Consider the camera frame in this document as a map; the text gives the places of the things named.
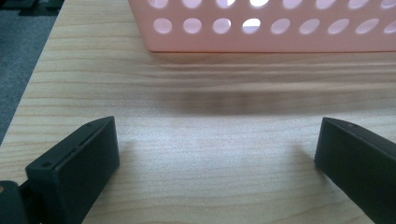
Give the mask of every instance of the plastic basket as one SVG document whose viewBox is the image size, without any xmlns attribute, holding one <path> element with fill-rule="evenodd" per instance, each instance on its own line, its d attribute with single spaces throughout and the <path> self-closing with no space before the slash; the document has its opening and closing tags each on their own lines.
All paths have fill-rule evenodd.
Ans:
<svg viewBox="0 0 396 224">
<path fill-rule="evenodd" d="M 396 51 L 396 0 L 129 2 L 152 51 Z"/>
</svg>

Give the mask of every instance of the basket hole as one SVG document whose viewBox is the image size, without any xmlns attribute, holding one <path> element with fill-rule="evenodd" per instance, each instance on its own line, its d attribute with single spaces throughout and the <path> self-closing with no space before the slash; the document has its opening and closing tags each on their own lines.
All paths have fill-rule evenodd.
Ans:
<svg viewBox="0 0 396 224">
<path fill-rule="evenodd" d="M 306 21 L 300 26 L 300 33 L 303 35 L 310 35 L 314 33 L 319 26 L 320 26 L 320 20 L 318 19 L 312 19 Z"/>
<path fill-rule="evenodd" d="M 384 30 L 385 34 L 394 34 L 396 33 L 396 21 L 394 21 L 393 23 L 389 24 L 385 30 Z"/>
<path fill-rule="evenodd" d="M 283 7 L 287 9 L 294 9 L 299 6 L 303 0 L 283 0 Z"/>
<path fill-rule="evenodd" d="M 230 28 L 231 21 L 225 18 L 218 19 L 213 23 L 213 30 L 220 35 L 227 33 Z"/>
<path fill-rule="evenodd" d="M 216 0 L 216 2 L 218 3 L 219 7 L 227 8 L 230 7 L 235 2 L 235 0 Z"/>
<path fill-rule="evenodd" d="M 382 1 L 383 8 L 390 8 L 396 6 L 396 0 L 384 0 Z"/>
<path fill-rule="evenodd" d="M 261 24 L 262 22 L 259 19 L 249 19 L 244 22 L 242 29 L 245 32 L 245 34 L 250 35 L 255 33 L 259 29 Z"/>
<path fill-rule="evenodd" d="M 189 18 L 184 21 L 183 27 L 187 33 L 194 35 L 201 30 L 202 23 L 198 19 Z"/>
<path fill-rule="evenodd" d="M 372 31 L 379 24 L 379 19 L 370 19 L 368 21 L 363 22 L 356 29 L 356 33 L 358 35 L 364 35 Z"/>
<path fill-rule="evenodd" d="M 163 8 L 168 5 L 168 0 L 148 0 L 149 3 L 156 8 Z"/>
<path fill-rule="evenodd" d="M 317 0 L 318 9 L 327 9 L 331 7 L 336 0 Z"/>
<path fill-rule="evenodd" d="M 281 35 L 289 29 L 290 24 L 291 22 L 288 19 L 278 20 L 272 24 L 271 31 L 275 35 Z"/>
<path fill-rule="evenodd" d="M 172 30 L 172 22 L 164 18 L 159 18 L 154 22 L 154 29 L 160 34 L 168 34 Z"/>
<path fill-rule="evenodd" d="M 367 5 L 370 0 L 350 0 L 349 1 L 349 8 L 350 9 L 358 9 Z"/>
<path fill-rule="evenodd" d="M 254 7 L 263 7 L 269 0 L 250 0 L 250 4 Z"/>
<path fill-rule="evenodd" d="M 349 25 L 349 19 L 341 19 L 339 21 L 335 21 L 332 25 L 329 26 L 329 34 L 338 35 L 343 32 Z"/>
<path fill-rule="evenodd" d="M 202 3 L 202 0 L 183 0 L 183 4 L 189 8 L 197 8 Z"/>
</svg>

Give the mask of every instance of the gray carpet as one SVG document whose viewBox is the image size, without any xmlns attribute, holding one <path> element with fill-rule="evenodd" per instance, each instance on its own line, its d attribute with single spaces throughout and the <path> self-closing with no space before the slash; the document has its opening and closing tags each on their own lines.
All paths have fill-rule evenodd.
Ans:
<svg viewBox="0 0 396 224">
<path fill-rule="evenodd" d="M 0 144 L 56 20 L 0 10 Z"/>
</svg>

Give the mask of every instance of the black plastic block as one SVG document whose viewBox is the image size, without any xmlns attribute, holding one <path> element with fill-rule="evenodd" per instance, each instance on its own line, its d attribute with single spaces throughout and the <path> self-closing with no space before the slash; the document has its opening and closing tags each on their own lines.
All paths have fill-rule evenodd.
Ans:
<svg viewBox="0 0 396 224">
<path fill-rule="evenodd" d="M 81 223 L 120 165 L 113 117 L 87 123 L 26 167 L 48 212 L 43 223 Z"/>
<path fill-rule="evenodd" d="M 315 165 L 375 223 L 396 223 L 396 145 L 356 124 L 324 118 Z"/>
<path fill-rule="evenodd" d="M 0 223 L 29 224 L 18 184 L 0 181 Z"/>
</svg>

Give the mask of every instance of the light wood tabletop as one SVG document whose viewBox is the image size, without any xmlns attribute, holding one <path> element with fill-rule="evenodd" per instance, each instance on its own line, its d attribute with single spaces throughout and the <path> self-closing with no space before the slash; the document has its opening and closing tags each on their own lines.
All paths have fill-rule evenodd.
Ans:
<svg viewBox="0 0 396 224">
<path fill-rule="evenodd" d="M 0 179 L 116 119 L 84 223 L 372 223 L 313 158 L 323 117 L 396 141 L 396 53 L 151 53 L 126 0 L 67 0 L 0 148 Z"/>
</svg>

